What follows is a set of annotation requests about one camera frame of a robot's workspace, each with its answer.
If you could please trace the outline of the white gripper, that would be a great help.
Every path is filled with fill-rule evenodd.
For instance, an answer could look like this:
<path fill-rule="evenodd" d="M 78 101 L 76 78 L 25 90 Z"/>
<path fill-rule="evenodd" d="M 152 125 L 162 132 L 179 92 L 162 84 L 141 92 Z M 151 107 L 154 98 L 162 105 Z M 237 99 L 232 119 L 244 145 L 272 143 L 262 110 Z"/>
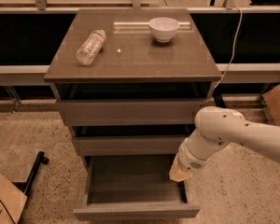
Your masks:
<path fill-rule="evenodd" d="M 186 138 L 175 155 L 169 171 L 169 178 L 174 182 L 182 182 L 192 178 L 192 172 L 201 170 L 207 161 L 196 158 L 189 150 L 189 140 Z"/>

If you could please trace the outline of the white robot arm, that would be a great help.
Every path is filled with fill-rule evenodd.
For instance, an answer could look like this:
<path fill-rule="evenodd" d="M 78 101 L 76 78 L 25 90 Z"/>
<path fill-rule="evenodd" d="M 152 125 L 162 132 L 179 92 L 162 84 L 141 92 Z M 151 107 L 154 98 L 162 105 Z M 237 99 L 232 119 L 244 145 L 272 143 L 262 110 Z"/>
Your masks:
<path fill-rule="evenodd" d="M 243 145 L 280 163 L 280 126 L 246 120 L 238 111 L 207 106 L 194 119 L 195 130 L 180 145 L 169 172 L 175 182 L 190 179 L 229 143 Z"/>

